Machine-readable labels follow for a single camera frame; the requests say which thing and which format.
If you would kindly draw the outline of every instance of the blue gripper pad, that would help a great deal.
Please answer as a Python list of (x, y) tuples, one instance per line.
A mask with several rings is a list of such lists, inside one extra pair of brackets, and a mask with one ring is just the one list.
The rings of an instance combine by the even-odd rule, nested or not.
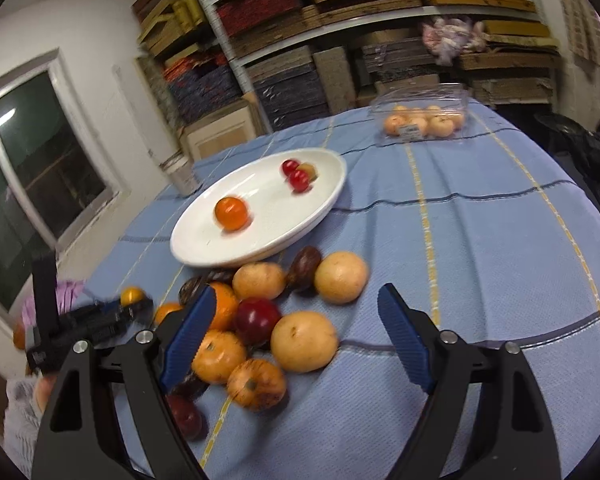
[(164, 349), (164, 362), (159, 380), (164, 393), (170, 392), (174, 386), (181, 383), (189, 372), (191, 361), (216, 314), (216, 292), (208, 285), (203, 286), (204, 290), (196, 304), (182, 320), (180, 329), (169, 346)]
[(433, 391), (435, 381), (429, 368), (429, 350), (407, 317), (407, 306), (393, 287), (383, 285), (378, 292), (378, 314), (384, 329), (394, 344), (395, 351), (409, 380), (418, 384), (427, 394)]

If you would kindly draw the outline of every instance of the tablecloth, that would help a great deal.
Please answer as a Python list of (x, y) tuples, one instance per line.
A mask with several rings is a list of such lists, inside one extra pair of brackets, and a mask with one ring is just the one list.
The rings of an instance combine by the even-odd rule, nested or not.
[[(538, 379), (557, 435), (563, 476), (600, 434), (600, 215), (524, 133), (477, 102), (466, 138), (387, 142), (366, 108), (300, 124), (225, 150), (194, 167), (202, 189), (273, 153), (323, 146), (342, 154), (348, 177), (327, 218), (271, 258), (288, 266), (299, 248), (353, 251), (371, 276), (351, 306), (295, 294), (283, 313), (313, 309), (338, 329), (324, 370), (288, 375), (289, 405), (257, 415), (219, 386), (198, 400), (210, 433), (192, 450), (214, 480), (382, 479), (426, 400), (400, 366), (377, 313), (393, 283), (412, 307), (469, 342), (515, 340)], [(166, 188), (127, 229), (86, 283), (110, 298), (139, 285), (156, 305), (174, 301), (194, 271), (170, 253), (171, 231), (200, 192)], [(129, 333), (139, 330), (131, 327)], [(470, 436), (470, 391), (445, 472)], [(123, 392), (116, 397), (128, 452), (150, 474)]]

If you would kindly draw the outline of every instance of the barcode label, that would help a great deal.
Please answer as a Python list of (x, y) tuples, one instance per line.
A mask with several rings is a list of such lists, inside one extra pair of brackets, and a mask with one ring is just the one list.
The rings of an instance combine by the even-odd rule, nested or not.
[(398, 137), (402, 142), (413, 142), (414, 140), (422, 140), (422, 134), (417, 124), (409, 126), (401, 126), (398, 128)]

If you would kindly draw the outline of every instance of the person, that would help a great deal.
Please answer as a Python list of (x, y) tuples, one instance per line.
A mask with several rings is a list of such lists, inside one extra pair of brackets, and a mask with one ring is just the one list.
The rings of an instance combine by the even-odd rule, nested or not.
[(55, 374), (7, 381), (2, 448), (27, 478), (31, 478), (40, 421), (55, 383)]

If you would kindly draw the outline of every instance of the wall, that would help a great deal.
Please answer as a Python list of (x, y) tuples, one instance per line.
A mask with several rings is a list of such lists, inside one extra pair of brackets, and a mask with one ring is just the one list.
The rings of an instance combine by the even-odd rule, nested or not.
[(560, 0), (534, 0), (542, 20), (560, 43), (564, 67), (558, 78), (558, 112), (595, 129), (600, 122), (600, 67), (580, 59), (569, 48)]
[[(123, 193), (65, 255), (61, 276), (88, 277), (167, 184), (149, 158), (112, 72), (117, 62), (138, 52), (133, 1), (46, 0), (0, 19), (0, 76), (59, 48), (86, 119), (122, 180)], [(24, 356), (13, 349), (8, 333), (0, 325), (0, 373), (6, 377), (24, 371)]]

